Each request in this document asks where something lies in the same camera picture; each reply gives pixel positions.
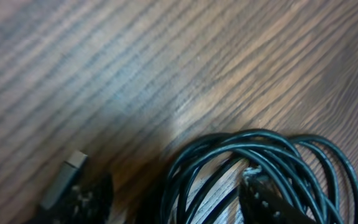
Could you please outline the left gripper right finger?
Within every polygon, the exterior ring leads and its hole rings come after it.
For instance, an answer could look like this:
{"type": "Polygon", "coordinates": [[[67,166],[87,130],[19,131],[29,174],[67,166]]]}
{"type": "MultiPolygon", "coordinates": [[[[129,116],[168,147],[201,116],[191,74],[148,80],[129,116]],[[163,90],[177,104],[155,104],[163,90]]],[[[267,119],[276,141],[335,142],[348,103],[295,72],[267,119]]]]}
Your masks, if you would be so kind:
{"type": "Polygon", "coordinates": [[[248,167],[238,186],[239,203],[246,224],[315,224],[300,210],[291,206],[265,187],[267,178],[261,167],[248,167]]]}

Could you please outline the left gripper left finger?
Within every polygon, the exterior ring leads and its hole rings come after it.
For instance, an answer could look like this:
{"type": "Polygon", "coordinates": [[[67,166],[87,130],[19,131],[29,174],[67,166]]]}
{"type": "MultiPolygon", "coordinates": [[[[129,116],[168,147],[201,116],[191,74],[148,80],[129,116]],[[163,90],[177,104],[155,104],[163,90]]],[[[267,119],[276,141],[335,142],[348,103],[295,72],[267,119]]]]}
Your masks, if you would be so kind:
{"type": "Polygon", "coordinates": [[[76,185],[70,194],[25,224],[105,224],[114,199],[111,174],[82,187],[76,185]]]}

